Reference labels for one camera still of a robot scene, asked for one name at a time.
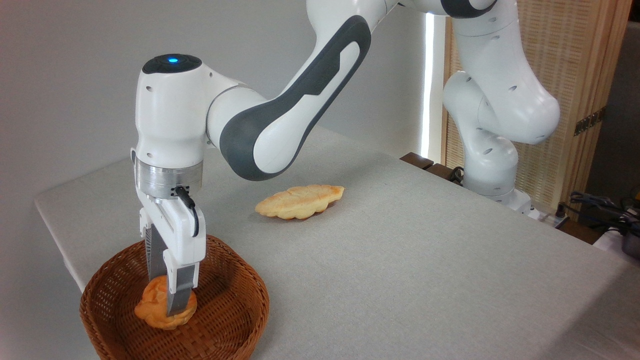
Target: gray table surface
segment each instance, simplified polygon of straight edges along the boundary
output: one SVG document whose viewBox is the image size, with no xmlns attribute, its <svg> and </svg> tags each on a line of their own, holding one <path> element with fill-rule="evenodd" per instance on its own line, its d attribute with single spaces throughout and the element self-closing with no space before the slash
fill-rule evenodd
<svg viewBox="0 0 640 360">
<path fill-rule="evenodd" d="M 239 178 L 217 150 L 204 169 L 207 232 L 269 291 L 254 359 L 640 358 L 638 268 L 437 176 L 321 127 L 272 180 Z M 346 190 L 304 221 L 253 210 L 314 183 Z M 81 289 L 140 240 L 130 160 L 36 206 Z"/>
</svg>

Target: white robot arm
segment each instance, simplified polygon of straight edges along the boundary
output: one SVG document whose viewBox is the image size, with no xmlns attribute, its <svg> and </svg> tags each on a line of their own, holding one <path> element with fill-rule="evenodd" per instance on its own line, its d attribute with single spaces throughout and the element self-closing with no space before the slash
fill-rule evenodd
<svg viewBox="0 0 640 360">
<path fill-rule="evenodd" d="M 450 15 L 464 24 L 469 18 L 490 13 L 496 8 L 496 1 L 509 2 L 413 0 L 403 4 L 423 12 Z M 140 230 L 147 243 L 149 277 L 167 274 L 168 315 L 184 309 L 191 288 L 197 287 L 198 264 L 205 255 L 204 216 L 190 197 L 202 185 L 205 148 L 217 147 L 231 169 L 245 179 L 266 180 L 285 171 L 362 62 L 372 31 L 397 3 L 307 0 L 316 46 L 282 93 L 270 101 L 245 84 L 218 74 L 194 56 L 167 54 L 144 65 L 136 99 L 139 140 L 132 149 L 132 160 L 136 189 L 143 204 Z M 494 23 L 477 23 L 468 28 L 482 28 L 480 32 L 486 34 Z M 526 61 L 518 66 L 528 68 Z M 487 103 L 493 104 L 502 94 L 493 94 L 499 86 L 492 87 L 492 75 L 482 77 L 487 67 L 492 66 L 481 64 L 476 68 L 480 75 L 473 84 L 482 89 L 479 94 L 490 94 Z M 511 109 L 511 113 L 519 111 L 522 109 Z M 500 121 L 489 117 L 487 121 L 509 121 L 503 121 L 502 113 L 495 114 Z M 548 136 L 549 132 L 540 134 Z"/>
<path fill-rule="evenodd" d="M 518 153 L 511 141 L 549 138 L 560 107 L 525 58 L 517 5 L 498 1 L 479 17 L 454 19 L 453 27 L 464 71 L 447 81 L 444 105 L 464 147 L 463 185 L 535 218 L 529 196 L 514 187 Z"/>
</svg>

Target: pastry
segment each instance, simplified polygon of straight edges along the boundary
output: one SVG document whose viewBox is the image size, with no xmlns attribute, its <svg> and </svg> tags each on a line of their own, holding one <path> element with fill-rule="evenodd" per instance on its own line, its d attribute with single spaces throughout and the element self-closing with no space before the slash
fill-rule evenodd
<svg viewBox="0 0 640 360">
<path fill-rule="evenodd" d="M 332 185 L 295 186 L 259 202 L 255 210 L 266 217 L 305 219 L 321 213 L 342 198 L 344 187 Z"/>
<path fill-rule="evenodd" d="M 142 299 L 134 312 L 138 318 L 146 321 L 151 327 L 162 330 L 173 330 L 189 321 L 198 305 L 196 295 L 192 291 L 187 308 L 176 315 L 166 315 L 166 275 L 151 280 L 142 293 Z"/>
</svg>

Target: cable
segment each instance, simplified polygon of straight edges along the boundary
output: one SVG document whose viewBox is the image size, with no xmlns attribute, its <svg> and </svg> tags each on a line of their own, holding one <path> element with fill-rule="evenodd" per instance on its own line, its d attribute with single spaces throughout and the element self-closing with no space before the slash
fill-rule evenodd
<svg viewBox="0 0 640 360">
<path fill-rule="evenodd" d="M 462 183 L 462 179 L 464 177 L 463 173 L 465 171 L 465 168 L 463 167 L 454 167 L 453 171 L 451 172 L 451 175 L 449 175 L 449 181 L 457 181 L 459 183 Z"/>
<path fill-rule="evenodd" d="M 178 195 L 178 198 L 182 200 L 184 205 L 188 209 L 191 209 L 193 212 L 193 218 L 195 220 L 195 228 L 196 228 L 195 231 L 193 232 L 193 237 L 195 238 L 196 236 L 198 236 L 198 233 L 200 232 L 200 220 L 198 219 L 198 212 L 196 211 L 196 202 L 193 201 L 193 199 L 189 196 L 189 191 L 187 191 L 182 186 L 178 186 L 177 188 L 175 188 L 175 194 Z"/>
<path fill-rule="evenodd" d="M 595 225 L 592 228 L 600 226 L 609 226 L 617 230 L 622 235 L 631 232 L 632 234 L 640 234 L 640 218 L 637 214 L 629 211 L 629 208 L 625 208 L 621 202 L 621 206 L 618 207 L 608 197 L 594 196 L 588 193 L 572 192 L 570 195 L 570 203 L 572 204 L 585 204 L 588 206 L 586 209 L 597 208 L 604 213 L 613 215 L 610 219 L 603 219 L 594 215 L 587 214 L 583 211 L 573 209 L 571 206 L 564 202 L 558 204 L 558 211 L 570 210 L 584 218 L 595 221 L 600 225 Z"/>
</svg>

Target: brown woven basket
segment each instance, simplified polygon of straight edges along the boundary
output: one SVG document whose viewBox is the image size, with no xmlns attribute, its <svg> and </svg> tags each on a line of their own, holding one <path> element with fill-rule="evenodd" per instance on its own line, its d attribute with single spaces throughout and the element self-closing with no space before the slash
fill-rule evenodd
<svg viewBox="0 0 640 360">
<path fill-rule="evenodd" d="M 80 317 L 101 359 L 248 359 L 267 324 L 269 295 L 258 273 L 221 240 L 207 236 L 198 307 L 175 330 L 154 329 L 134 314 L 148 284 L 144 241 L 93 275 Z"/>
</svg>

